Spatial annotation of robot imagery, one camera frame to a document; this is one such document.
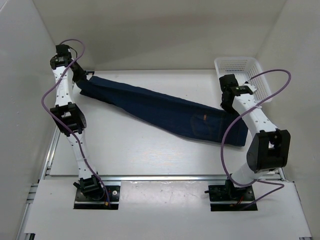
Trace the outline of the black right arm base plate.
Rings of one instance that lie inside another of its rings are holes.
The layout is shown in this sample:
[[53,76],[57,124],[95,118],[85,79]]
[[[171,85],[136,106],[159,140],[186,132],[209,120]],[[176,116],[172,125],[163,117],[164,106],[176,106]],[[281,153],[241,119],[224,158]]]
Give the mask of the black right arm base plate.
[[211,212],[257,211],[255,194],[251,186],[227,188],[226,185],[209,185],[204,191],[209,196]]

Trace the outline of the dark blue denim trousers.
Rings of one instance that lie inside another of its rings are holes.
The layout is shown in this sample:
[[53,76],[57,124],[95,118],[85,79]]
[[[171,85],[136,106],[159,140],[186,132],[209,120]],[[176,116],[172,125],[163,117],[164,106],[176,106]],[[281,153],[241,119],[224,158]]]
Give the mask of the dark blue denim trousers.
[[243,120],[226,132],[237,114],[98,76],[76,85],[81,95],[114,105],[172,134],[236,147],[246,144],[248,127]]

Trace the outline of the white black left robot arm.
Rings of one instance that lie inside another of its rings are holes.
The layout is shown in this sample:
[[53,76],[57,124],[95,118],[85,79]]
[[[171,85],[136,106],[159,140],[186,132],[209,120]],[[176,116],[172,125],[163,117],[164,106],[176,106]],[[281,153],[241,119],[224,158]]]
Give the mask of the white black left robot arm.
[[77,63],[73,63],[70,68],[67,66],[74,60],[72,57],[72,47],[66,44],[56,45],[56,55],[50,60],[50,66],[59,82],[56,87],[56,100],[50,112],[60,121],[55,121],[59,130],[69,141],[78,168],[78,181],[73,185],[87,198],[94,201],[101,200],[105,195],[105,188],[102,186],[96,168],[90,163],[85,141],[85,128],[87,122],[85,115],[75,103],[73,98],[73,87],[80,81],[87,79],[87,73]]

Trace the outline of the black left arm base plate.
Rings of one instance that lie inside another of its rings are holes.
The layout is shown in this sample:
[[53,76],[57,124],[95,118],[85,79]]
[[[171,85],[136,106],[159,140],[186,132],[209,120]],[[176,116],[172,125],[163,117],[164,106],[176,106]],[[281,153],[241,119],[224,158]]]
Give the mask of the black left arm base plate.
[[104,194],[98,194],[94,197],[83,195],[78,189],[75,194],[73,208],[75,210],[118,210],[121,194],[120,185],[107,185],[110,204],[106,205],[107,198]]

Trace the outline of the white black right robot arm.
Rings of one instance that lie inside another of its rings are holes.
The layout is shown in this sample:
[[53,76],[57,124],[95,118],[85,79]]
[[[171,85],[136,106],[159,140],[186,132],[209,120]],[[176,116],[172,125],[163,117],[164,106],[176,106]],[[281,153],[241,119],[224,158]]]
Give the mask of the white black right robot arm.
[[239,116],[228,131],[240,120],[244,121],[252,142],[246,153],[246,162],[227,177],[224,193],[230,200],[238,199],[243,189],[251,186],[262,175],[285,167],[288,163],[291,135],[279,129],[265,115],[254,93],[256,87],[248,82],[240,85],[234,74],[219,78],[222,91],[221,107]]

